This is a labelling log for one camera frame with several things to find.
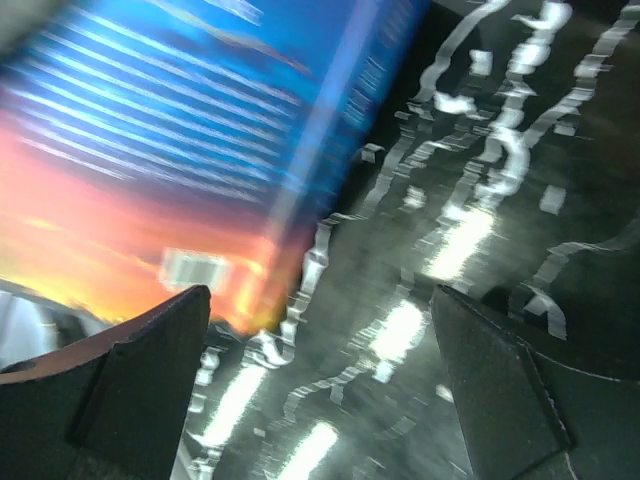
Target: glossy black surface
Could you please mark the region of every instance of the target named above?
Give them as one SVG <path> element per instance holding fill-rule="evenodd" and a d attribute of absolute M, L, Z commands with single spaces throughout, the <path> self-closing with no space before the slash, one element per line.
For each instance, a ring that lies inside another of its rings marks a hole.
<path fill-rule="evenodd" d="M 193 478 L 473 478 L 437 283 L 638 362 L 638 20 L 637 0 L 434 5 L 359 167 L 377 183 L 321 226 L 283 330 L 206 354 Z"/>

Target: book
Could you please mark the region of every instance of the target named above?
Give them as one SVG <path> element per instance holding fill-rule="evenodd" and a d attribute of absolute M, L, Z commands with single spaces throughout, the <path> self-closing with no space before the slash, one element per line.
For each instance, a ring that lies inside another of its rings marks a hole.
<path fill-rule="evenodd" d="M 0 289 L 277 323 L 427 2 L 87 0 L 0 78 Z"/>

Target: orange sunset graphic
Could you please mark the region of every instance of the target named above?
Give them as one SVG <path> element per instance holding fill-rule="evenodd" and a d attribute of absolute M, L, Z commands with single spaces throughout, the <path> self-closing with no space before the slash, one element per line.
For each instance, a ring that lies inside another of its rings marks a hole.
<path fill-rule="evenodd" d="M 202 252 L 230 265 L 223 287 L 212 289 L 212 320 L 224 318 L 239 333 L 277 323 L 304 232 L 282 245 L 264 236 L 265 215 L 225 199 L 189 202 L 170 185 L 150 193 L 136 179 L 52 161 L 6 118 L 0 145 L 0 278 L 119 322 L 174 294 L 159 280 L 166 249 Z"/>

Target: book cover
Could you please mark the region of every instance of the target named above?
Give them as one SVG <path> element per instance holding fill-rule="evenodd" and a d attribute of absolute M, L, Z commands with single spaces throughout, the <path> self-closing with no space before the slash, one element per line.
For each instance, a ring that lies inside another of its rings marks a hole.
<path fill-rule="evenodd" d="M 3 66 L 0 288 L 120 322 L 205 284 L 273 325 L 425 10 L 72 2 Z"/>

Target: blue book cover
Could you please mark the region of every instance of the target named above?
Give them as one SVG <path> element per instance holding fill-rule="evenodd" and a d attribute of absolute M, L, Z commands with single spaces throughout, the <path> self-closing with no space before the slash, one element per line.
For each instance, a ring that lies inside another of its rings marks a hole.
<path fill-rule="evenodd" d="M 0 279 L 110 322 L 281 311 L 421 0 L 90 0 L 4 66 Z"/>

